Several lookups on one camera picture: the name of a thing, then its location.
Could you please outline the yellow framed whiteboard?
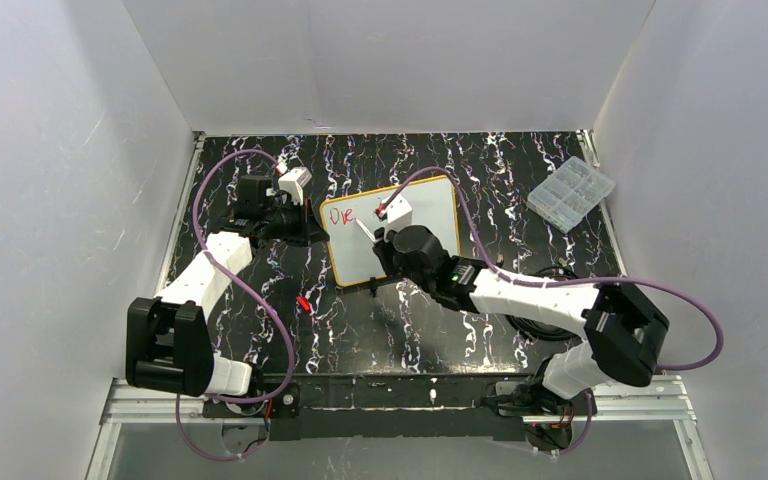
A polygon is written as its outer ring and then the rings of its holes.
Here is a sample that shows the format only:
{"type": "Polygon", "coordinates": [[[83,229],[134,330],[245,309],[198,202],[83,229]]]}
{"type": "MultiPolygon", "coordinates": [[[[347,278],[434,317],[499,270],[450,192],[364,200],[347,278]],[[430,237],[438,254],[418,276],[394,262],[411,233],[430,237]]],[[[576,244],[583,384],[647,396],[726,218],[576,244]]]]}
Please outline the yellow framed whiteboard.
{"type": "MultiPolygon", "coordinates": [[[[336,283],[350,287],[384,271],[372,250],[372,241],[356,225],[361,221],[370,232],[385,224],[376,217],[375,209],[389,198],[394,186],[332,198],[319,207],[324,230],[329,235],[328,250],[336,283]]],[[[412,181],[401,196],[413,209],[412,222],[427,227],[449,254],[460,253],[458,205],[449,179],[443,175],[412,181]]]]}

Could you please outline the red white marker pen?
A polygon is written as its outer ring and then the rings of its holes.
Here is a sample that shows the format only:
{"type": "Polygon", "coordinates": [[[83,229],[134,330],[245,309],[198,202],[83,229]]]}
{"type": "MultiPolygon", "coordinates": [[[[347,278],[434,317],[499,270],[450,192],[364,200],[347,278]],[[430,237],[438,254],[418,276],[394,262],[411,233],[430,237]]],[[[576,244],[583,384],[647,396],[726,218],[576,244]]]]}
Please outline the red white marker pen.
{"type": "Polygon", "coordinates": [[[360,229],[360,231],[363,233],[363,235],[372,243],[374,244],[377,239],[374,233],[368,228],[368,226],[360,219],[354,220],[355,225],[360,229]]]}

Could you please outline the red marker cap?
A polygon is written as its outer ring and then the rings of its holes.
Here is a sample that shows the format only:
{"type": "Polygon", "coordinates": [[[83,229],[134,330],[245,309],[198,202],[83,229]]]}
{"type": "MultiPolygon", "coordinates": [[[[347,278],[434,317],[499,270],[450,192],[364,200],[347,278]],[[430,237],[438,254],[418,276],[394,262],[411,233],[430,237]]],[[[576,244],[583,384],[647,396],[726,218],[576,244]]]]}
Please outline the red marker cap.
{"type": "Polygon", "coordinates": [[[304,312],[306,312],[306,313],[311,313],[312,312],[311,304],[309,303],[309,301],[303,295],[298,295],[296,297],[296,300],[297,300],[297,303],[298,303],[299,307],[304,312]]]}

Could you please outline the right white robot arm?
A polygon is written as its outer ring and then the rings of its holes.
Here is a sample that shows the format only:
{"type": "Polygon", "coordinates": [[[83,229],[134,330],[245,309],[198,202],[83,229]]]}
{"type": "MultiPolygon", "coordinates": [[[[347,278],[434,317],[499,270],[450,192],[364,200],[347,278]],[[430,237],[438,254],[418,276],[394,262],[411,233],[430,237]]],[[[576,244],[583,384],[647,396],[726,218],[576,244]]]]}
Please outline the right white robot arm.
{"type": "Polygon", "coordinates": [[[420,225],[379,228],[374,239],[387,275],[412,281],[449,310],[533,320],[581,338],[581,344],[543,362],[541,390],[569,400],[608,381],[651,383],[669,322],[637,286],[567,285],[499,270],[450,255],[420,225]]]}

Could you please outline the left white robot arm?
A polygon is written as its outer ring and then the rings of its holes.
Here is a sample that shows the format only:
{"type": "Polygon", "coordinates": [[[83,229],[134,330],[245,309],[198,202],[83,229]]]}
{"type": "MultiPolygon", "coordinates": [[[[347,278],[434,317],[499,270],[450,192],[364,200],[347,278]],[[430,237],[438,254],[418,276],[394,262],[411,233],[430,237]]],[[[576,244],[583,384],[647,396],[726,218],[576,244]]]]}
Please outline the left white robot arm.
{"type": "Polygon", "coordinates": [[[262,244],[277,240],[309,247],[328,240],[304,195],[311,178],[307,168],[296,167],[277,180],[256,175],[238,180],[235,201],[212,223],[206,252],[155,297],[138,297],[129,306],[129,385],[192,397],[249,392],[252,366],[213,349],[207,320],[262,244]]]}

